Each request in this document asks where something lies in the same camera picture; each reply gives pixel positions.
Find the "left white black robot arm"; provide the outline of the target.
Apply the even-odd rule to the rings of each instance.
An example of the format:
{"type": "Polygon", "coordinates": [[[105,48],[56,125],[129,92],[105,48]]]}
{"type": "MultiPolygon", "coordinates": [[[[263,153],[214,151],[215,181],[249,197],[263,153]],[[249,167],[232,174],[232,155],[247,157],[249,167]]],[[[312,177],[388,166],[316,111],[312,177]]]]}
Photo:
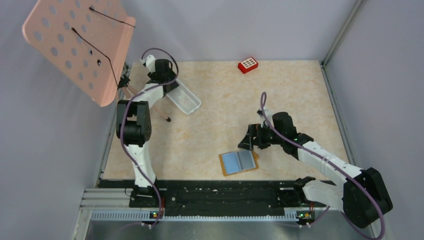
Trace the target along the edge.
{"type": "Polygon", "coordinates": [[[134,169],[132,198],[142,200],[148,207],[160,207],[161,194],[155,185],[157,176],[149,153],[153,131],[150,110],[178,85],[177,74],[168,59],[156,59],[150,55],[142,59],[141,64],[148,69],[149,80],[132,98],[118,101],[116,135],[134,169]]]}

